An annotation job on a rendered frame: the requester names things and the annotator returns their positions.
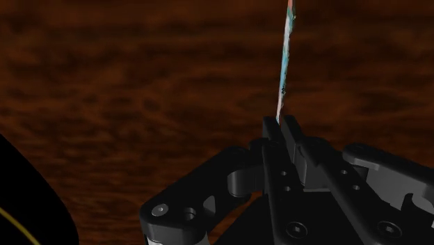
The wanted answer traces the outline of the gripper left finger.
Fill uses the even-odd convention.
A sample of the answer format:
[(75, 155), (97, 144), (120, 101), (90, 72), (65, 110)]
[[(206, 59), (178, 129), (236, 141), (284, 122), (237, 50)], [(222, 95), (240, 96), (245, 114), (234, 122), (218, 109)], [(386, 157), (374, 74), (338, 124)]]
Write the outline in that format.
[(289, 156), (274, 118), (248, 148), (228, 147), (145, 202), (146, 245), (287, 243)]

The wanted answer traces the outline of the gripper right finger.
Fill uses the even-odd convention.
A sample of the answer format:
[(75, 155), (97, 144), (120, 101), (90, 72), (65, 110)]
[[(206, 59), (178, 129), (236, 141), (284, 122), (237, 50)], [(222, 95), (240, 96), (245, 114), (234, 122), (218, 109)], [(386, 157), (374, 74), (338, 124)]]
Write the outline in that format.
[(434, 245), (434, 169), (363, 143), (338, 151), (293, 116), (281, 129), (304, 186), (329, 189), (364, 245)]

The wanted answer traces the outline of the thin multicoloured card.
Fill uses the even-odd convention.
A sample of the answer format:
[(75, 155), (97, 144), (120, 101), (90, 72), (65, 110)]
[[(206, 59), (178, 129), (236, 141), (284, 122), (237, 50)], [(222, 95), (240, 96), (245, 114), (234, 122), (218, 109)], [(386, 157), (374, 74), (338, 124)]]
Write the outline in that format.
[(294, 28), (294, 20), (296, 19), (295, 0), (288, 0), (287, 11), (284, 25), (284, 38), (282, 44), (282, 60), (280, 68), (280, 81), (278, 91), (278, 105), (275, 119), (280, 123), (282, 109), (284, 107), (284, 96), (286, 95), (287, 86), (287, 70), (289, 64), (290, 36)]

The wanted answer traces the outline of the black round object yellow line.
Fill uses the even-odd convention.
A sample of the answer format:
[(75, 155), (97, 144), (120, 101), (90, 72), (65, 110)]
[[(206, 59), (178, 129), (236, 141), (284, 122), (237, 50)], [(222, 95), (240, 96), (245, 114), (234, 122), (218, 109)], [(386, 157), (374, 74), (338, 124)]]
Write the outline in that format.
[(0, 134), (0, 245), (79, 245), (65, 204)]

